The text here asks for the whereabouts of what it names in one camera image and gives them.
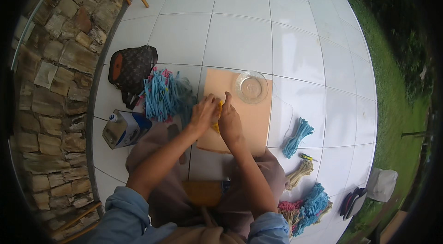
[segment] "brown patterned bag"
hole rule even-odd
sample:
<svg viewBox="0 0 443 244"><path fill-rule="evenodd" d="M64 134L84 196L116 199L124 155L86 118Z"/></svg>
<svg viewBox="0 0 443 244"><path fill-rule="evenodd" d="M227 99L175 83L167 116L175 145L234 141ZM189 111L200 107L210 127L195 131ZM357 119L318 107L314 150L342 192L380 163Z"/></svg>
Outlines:
<svg viewBox="0 0 443 244"><path fill-rule="evenodd" d="M111 57L108 80L119 90L126 107L133 109L143 91L143 79L151 74L157 63L157 49L151 46L126 48Z"/></svg>

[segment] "hand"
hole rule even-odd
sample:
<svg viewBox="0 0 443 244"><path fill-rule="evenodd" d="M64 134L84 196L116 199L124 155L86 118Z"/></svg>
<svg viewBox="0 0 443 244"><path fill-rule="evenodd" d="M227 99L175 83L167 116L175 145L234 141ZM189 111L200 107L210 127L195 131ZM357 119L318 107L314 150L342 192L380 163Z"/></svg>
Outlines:
<svg viewBox="0 0 443 244"><path fill-rule="evenodd" d="M240 115L231 105L232 95L230 92L225 92L225 94L226 101L221 110L219 129L221 137L232 152L233 147L244 142L245 137L243 136L243 129L241 128Z"/></svg>
<svg viewBox="0 0 443 244"><path fill-rule="evenodd" d="M192 108L191 122L188 126L197 134L197 138L214 123L214 119L217 120L219 102L219 98L216 98L214 94L209 94Z"/></svg>

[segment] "clear glass bowl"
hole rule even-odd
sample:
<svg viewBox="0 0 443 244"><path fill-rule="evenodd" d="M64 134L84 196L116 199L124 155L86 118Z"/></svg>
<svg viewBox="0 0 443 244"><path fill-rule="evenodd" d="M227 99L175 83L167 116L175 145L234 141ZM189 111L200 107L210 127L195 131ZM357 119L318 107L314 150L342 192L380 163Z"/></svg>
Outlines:
<svg viewBox="0 0 443 244"><path fill-rule="evenodd" d="M235 92L245 103L256 104L268 94L268 82L256 71L246 71L237 77Z"/></svg>

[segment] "white plastic bag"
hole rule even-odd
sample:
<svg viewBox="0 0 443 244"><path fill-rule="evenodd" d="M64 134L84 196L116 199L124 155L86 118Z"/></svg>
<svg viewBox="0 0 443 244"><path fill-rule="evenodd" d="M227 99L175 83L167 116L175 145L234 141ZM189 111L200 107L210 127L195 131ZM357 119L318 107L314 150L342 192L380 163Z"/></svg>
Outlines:
<svg viewBox="0 0 443 244"><path fill-rule="evenodd" d="M387 202L394 192L398 173L394 170L374 168L366 185L368 197L380 202Z"/></svg>

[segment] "stone wall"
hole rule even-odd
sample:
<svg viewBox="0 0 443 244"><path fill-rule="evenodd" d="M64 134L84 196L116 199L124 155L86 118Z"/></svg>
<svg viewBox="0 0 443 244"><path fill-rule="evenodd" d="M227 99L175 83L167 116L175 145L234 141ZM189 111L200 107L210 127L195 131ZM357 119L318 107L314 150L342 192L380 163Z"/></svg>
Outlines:
<svg viewBox="0 0 443 244"><path fill-rule="evenodd" d="M14 49L37 1L29 0L20 17ZM13 158L30 208L49 232L94 201L86 111L98 58L123 2L44 0L19 48ZM96 210L54 239L98 219Z"/></svg>

